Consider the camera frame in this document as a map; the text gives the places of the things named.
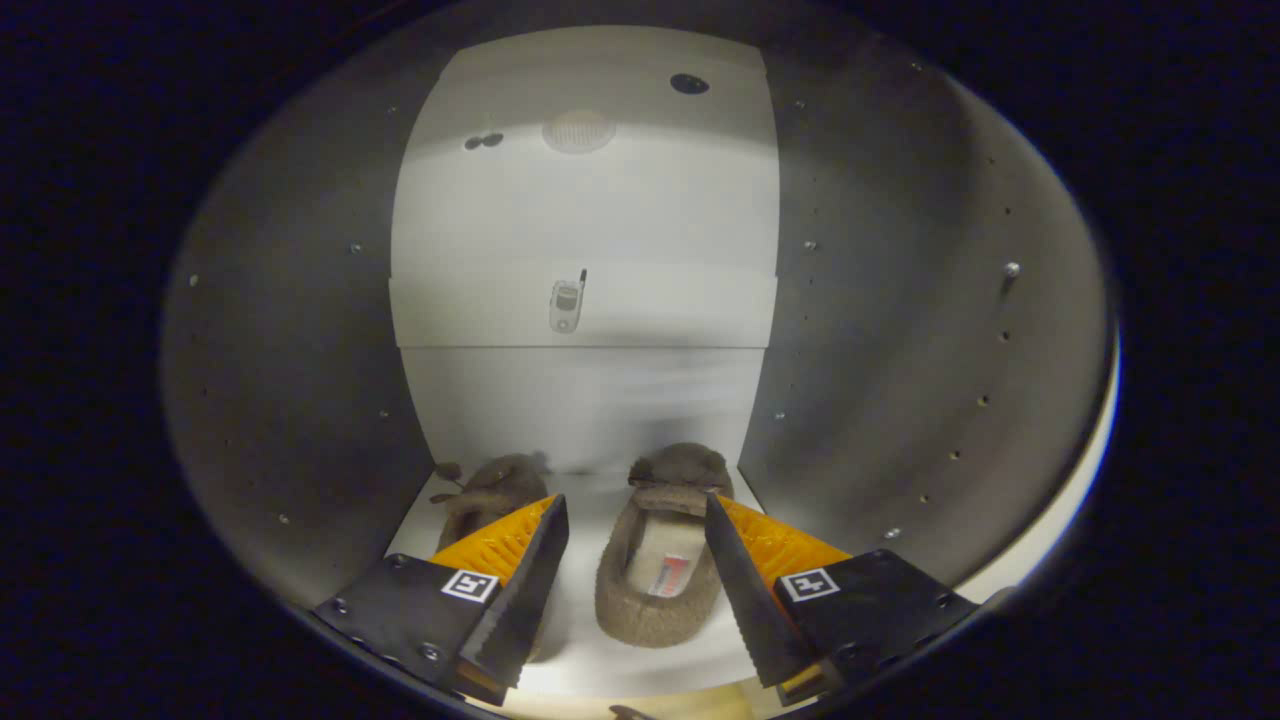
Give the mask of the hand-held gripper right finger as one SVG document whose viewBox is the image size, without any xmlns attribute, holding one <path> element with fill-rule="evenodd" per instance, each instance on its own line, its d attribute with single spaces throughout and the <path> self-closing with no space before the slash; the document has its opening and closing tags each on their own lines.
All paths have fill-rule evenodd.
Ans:
<svg viewBox="0 0 1280 720">
<path fill-rule="evenodd" d="M 756 678 L 786 706 L 859 691 L 977 611 L 890 550 L 851 555 L 718 495 L 705 538 Z"/>
</svg>

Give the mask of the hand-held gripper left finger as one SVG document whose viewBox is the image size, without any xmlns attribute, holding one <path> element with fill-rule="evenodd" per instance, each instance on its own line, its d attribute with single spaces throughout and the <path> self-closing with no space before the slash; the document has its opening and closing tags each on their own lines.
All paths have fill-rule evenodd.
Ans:
<svg viewBox="0 0 1280 720">
<path fill-rule="evenodd" d="M 552 495 L 430 559 L 385 556 L 315 616 L 419 682 L 502 705 L 532 651 L 568 537 L 566 497 Z"/>
</svg>

